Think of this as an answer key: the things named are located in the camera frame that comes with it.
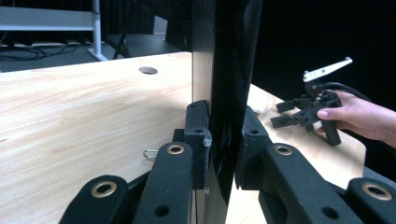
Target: black cord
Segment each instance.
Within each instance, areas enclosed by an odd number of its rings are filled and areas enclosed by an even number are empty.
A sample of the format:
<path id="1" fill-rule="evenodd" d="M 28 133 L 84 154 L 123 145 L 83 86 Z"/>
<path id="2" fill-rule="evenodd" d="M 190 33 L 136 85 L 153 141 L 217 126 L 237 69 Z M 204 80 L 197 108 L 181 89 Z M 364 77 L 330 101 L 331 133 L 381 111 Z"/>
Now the black cord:
<path id="1" fill-rule="evenodd" d="M 66 44 L 60 50 L 58 50 L 54 53 L 48 53 L 38 47 L 29 47 L 29 48 L 11 47 L 11 48 L 7 48 L 7 50 L 5 50 L 5 52 L 9 54 L 10 52 L 13 52 L 13 51 L 14 52 L 15 51 L 23 51 L 28 54 L 31 54 L 31 56 L 21 57 L 21 56 L 12 56 L 12 55 L 2 55 L 1 53 L 4 53 L 4 52 L 0 52 L 0 61 L 3 61 L 3 62 L 38 61 L 38 60 L 41 60 L 44 58 L 48 58 L 48 57 L 52 57 L 52 56 L 56 56 L 56 55 L 60 55 L 60 54 L 71 53 L 77 49 L 77 45 L 74 45 L 74 47 L 72 49 L 65 51 L 67 48 L 70 48 L 70 47 L 71 47 L 71 45 Z"/>
<path id="2" fill-rule="evenodd" d="M 371 100 L 367 96 L 365 96 L 363 93 L 361 93 L 361 92 L 359 92 L 359 91 L 357 91 L 357 90 L 355 90 L 352 87 L 349 87 L 347 85 L 344 85 L 344 84 L 341 84 L 341 83 L 338 83 L 338 82 L 327 82 L 323 86 L 325 87 L 325 89 L 338 90 L 338 91 L 347 91 L 347 92 L 350 92 L 350 93 L 356 95 L 357 97 L 359 97 L 359 98 L 361 98 L 361 99 L 363 99 L 365 101 L 371 102 Z"/>

